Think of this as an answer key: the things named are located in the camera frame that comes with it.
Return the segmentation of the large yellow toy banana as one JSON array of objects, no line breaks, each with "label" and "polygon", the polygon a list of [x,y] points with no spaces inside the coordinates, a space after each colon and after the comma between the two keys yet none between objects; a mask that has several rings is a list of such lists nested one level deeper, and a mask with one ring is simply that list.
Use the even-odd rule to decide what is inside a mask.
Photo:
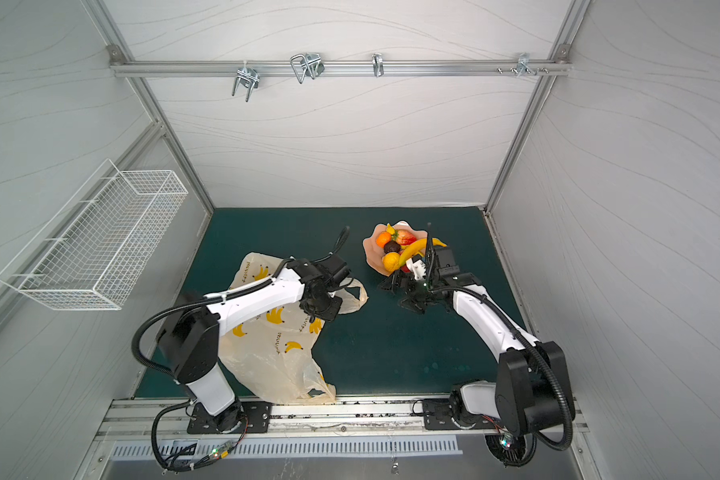
[{"label": "large yellow toy banana", "polygon": [[409,259],[412,259],[416,254],[425,254],[428,245],[429,238],[424,237],[416,240],[412,244],[408,245],[404,250],[401,251],[398,259],[398,266],[402,267],[407,263]]}]

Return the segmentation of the yellow toy lemon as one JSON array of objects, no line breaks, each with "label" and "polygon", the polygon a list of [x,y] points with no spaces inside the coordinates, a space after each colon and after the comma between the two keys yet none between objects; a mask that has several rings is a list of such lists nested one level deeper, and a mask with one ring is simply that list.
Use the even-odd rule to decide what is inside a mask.
[{"label": "yellow toy lemon", "polygon": [[388,273],[393,273],[401,267],[401,255],[398,252],[389,252],[382,258],[384,269]]}]

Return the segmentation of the cream banana-print plastic bag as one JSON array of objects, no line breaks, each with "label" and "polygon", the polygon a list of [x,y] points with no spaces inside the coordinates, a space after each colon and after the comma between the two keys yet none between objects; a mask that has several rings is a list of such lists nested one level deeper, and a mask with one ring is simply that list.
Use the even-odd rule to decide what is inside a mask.
[{"label": "cream banana-print plastic bag", "polygon": [[233,307],[262,296],[259,291],[209,306],[220,316],[219,359],[235,378],[260,399],[274,404],[330,404],[336,389],[324,379],[312,357],[326,321],[311,318],[298,303],[272,307],[237,321]]}]

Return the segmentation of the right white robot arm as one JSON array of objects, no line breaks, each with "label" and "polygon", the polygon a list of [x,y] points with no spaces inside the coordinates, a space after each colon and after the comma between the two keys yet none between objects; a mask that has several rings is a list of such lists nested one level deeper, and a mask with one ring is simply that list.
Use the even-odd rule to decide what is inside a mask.
[{"label": "right white robot arm", "polygon": [[383,256],[382,287],[404,296],[401,306],[423,314],[442,304],[478,334],[497,361],[496,379],[457,386],[450,395],[452,421],[471,428],[480,419],[497,422],[514,437],[532,435],[563,451],[573,441],[575,408],[567,361],[553,341],[542,342],[517,324],[452,251],[425,243]]}]

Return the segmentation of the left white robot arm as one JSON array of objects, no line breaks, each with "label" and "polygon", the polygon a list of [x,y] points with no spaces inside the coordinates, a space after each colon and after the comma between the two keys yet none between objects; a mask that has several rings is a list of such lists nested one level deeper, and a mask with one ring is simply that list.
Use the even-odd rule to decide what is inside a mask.
[{"label": "left white robot arm", "polygon": [[169,313],[156,341],[167,361],[167,374],[228,431],[243,413],[242,405],[219,365],[223,335],[276,307],[296,304],[310,320],[332,321],[342,300],[337,296],[349,276],[338,256],[318,261],[289,258],[274,273],[250,286],[212,293]]}]

